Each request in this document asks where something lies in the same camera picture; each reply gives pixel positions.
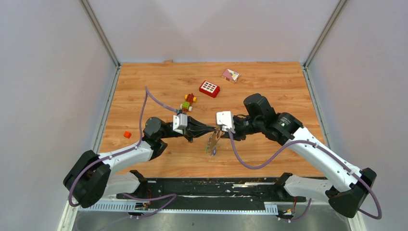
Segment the large clear keyring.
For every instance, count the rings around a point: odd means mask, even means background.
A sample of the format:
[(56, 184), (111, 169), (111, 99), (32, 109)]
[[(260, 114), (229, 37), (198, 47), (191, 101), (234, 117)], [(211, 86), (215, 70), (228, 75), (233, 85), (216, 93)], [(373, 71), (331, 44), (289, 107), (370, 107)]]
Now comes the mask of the large clear keyring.
[(221, 138), (222, 135), (223, 135), (223, 131), (222, 131), (221, 127), (216, 126), (215, 131), (210, 135), (207, 144), (210, 144), (212, 146), (216, 145), (218, 140)]

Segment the bunch of coloured keys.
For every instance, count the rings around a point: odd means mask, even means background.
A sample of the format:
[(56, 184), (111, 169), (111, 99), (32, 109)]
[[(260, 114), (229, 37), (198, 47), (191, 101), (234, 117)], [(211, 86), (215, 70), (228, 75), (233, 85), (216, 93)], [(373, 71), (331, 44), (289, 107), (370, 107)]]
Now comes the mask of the bunch of coloured keys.
[(213, 145), (213, 146), (212, 146), (212, 145), (208, 144), (208, 145), (206, 146), (205, 153), (206, 153), (206, 154), (209, 154), (210, 156), (216, 155), (216, 153), (217, 153), (217, 145)]

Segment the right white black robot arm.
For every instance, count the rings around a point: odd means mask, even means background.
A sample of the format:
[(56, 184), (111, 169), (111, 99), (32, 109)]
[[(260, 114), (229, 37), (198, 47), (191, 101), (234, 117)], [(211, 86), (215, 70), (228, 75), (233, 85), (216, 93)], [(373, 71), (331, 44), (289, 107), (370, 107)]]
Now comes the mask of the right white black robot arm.
[(284, 173), (277, 181), (275, 195), (281, 201), (290, 197), (306, 197), (328, 203), (340, 215), (353, 218), (361, 212), (377, 174), (371, 168), (361, 169), (342, 159), (320, 142), (297, 118), (290, 113), (277, 113), (266, 97), (259, 93), (244, 100), (247, 115), (218, 112), (216, 122), (223, 137), (231, 143), (243, 141), (247, 135), (263, 134), (280, 145), (280, 150), (297, 153), (323, 175), (323, 180)]

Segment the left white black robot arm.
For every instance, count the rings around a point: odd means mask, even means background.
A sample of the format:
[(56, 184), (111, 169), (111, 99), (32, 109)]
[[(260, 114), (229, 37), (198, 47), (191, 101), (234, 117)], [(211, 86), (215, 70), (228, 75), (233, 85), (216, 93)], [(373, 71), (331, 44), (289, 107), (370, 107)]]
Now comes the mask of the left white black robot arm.
[(184, 137), (192, 142), (216, 129), (191, 116), (184, 115), (183, 119), (186, 125), (178, 128), (178, 121), (165, 122), (151, 117), (145, 123), (141, 141), (136, 144), (107, 153), (84, 152), (63, 180), (69, 197), (75, 198), (83, 208), (94, 205), (102, 197), (119, 193), (143, 198), (147, 194), (143, 176), (135, 170), (126, 174), (118, 174), (119, 171), (159, 157), (168, 146), (163, 141), (165, 138)]

